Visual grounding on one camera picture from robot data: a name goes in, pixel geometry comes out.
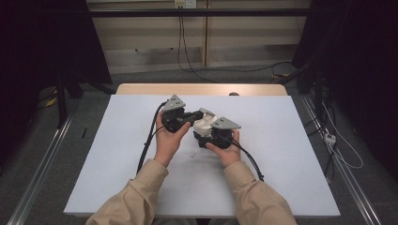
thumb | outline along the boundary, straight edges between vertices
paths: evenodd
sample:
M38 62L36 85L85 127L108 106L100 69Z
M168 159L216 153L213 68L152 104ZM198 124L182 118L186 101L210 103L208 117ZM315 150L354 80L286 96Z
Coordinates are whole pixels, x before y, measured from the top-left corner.
M221 156L222 150L219 147L217 147L216 145L212 144L211 142L206 143L206 148L208 148L208 150L215 153L217 156L219 156L219 157Z

white controller part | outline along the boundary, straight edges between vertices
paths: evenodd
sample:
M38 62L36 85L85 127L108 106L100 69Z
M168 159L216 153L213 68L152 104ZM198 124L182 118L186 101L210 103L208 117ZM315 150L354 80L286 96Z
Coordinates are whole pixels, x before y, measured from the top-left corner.
M193 129L202 137L210 137L212 128L211 124L217 120L217 116L213 112L204 108L200 108L199 111L204 115L201 120L197 120L193 123Z

person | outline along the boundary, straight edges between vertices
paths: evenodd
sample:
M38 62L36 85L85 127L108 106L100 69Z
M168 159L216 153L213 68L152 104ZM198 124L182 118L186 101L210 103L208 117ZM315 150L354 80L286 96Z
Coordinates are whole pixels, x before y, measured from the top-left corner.
M162 112L156 119L156 154L138 172L135 179L110 198L87 225L95 224L151 224L156 212L158 192L168 175L167 166L178 150L181 139L190 129L186 123L178 132L171 133L162 127ZM239 131L233 130L239 142ZM254 178L252 171L240 160L240 150L231 144L220 149L212 143L206 147L221 161L224 175L236 199L236 216L240 225L296 224L287 201L266 183Z

finger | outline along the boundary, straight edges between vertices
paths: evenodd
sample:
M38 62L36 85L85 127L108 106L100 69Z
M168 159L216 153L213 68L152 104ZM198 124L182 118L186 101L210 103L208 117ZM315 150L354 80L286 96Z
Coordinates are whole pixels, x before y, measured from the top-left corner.
M239 143L239 130L237 130L237 129L233 129L232 130L232 133L234 134L234 141L235 142L237 142L237 143Z
M161 118L163 117L163 111L160 111L158 113L158 116L156 117L156 128L160 128L163 126L163 122L161 121Z
M191 123L190 123L190 122L185 123L185 124L176 132L177 137L178 137L179 139L182 139L182 137L184 137L184 135L185 135L186 133L188 133L188 130L190 129L190 127L191 127Z
M206 148L208 148L208 150L212 151L213 153L215 153L219 157L222 154L221 148L217 147L216 145L214 145L214 144L212 144L210 142L206 143Z

black stand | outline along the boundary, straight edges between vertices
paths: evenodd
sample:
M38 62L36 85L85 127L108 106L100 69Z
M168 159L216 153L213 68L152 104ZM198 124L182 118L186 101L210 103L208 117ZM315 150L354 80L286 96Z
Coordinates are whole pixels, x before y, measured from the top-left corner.
M78 80L83 80L85 83L99 89L107 95L113 95L116 93L115 90L107 88L99 83L91 81L89 78L83 75L77 75L75 73L60 72L56 77L56 93L58 100L58 113L59 120L57 128L61 128L68 117L67 103L65 100L65 89L71 98L81 98L84 94L82 88L78 84Z
M290 81L297 79L298 90L300 93L309 93L315 83L315 112L318 118L321 118L323 112L322 106L322 73L320 71L320 61L325 55L325 49L332 41L332 35L336 31L338 18L331 23L327 33L324 35L320 45L314 51L311 59L300 67L297 71L279 81L279 84L285 85Z

